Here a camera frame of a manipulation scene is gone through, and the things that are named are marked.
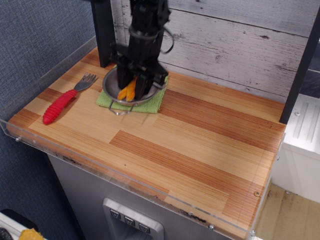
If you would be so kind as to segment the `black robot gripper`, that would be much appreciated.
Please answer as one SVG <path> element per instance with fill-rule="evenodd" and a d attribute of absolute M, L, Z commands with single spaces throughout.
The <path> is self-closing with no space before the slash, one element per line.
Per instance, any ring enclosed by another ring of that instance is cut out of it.
<path fill-rule="evenodd" d="M 131 83 L 137 75 L 135 99 L 147 94 L 153 83 L 159 88 L 165 84 L 168 72 L 160 65 L 158 57 L 164 32 L 147 36 L 131 32 L 129 45 L 113 43 L 110 59 L 117 64 L 117 81 L 120 90 Z"/>

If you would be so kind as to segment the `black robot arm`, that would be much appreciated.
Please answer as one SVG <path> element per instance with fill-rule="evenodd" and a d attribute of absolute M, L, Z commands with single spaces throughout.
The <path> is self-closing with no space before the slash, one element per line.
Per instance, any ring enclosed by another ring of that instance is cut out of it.
<path fill-rule="evenodd" d="M 117 64 L 117 83 L 122 90 L 131 82 L 135 89 L 125 97 L 128 102 L 140 100 L 153 84 L 162 87 L 168 72 L 160 65 L 165 24 L 171 11 L 166 0 L 131 0 L 131 25 L 129 43 L 110 45 L 110 59 Z"/>

